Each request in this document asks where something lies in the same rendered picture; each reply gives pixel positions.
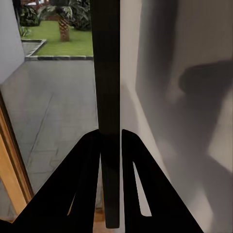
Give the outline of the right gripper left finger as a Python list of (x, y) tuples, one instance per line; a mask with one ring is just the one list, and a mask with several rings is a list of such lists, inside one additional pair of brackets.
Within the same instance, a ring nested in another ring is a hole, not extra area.
[(99, 129), (86, 133), (5, 233), (93, 233)]

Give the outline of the poster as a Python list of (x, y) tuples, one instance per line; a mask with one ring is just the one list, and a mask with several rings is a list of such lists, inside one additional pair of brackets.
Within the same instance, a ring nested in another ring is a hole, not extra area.
[(107, 229), (120, 224), (120, 0), (89, 0)]

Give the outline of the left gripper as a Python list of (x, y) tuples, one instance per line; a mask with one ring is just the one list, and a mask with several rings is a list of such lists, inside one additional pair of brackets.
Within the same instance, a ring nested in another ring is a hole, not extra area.
[(12, 223), (9, 223), (9, 222), (5, 222), (5, 225), (4, 225), (4, 229), (2, 230), (2, 232), (1, 233), (5, 233), (8, 229), (9, 229), (9, 227), (12, 225)]

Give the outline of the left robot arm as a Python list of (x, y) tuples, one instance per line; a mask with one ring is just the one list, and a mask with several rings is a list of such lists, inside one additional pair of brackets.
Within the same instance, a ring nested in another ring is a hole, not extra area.
[(11, 225), (12, 223), (0, 219), (0, 233), (5, 233)]

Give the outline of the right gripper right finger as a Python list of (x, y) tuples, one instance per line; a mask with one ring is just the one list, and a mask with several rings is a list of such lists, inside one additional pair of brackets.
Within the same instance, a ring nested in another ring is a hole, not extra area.
[[(152, 216), (141, 214), (133, 162)], [(141, 138), (122, 130), (125, 233), (203, 233)]]

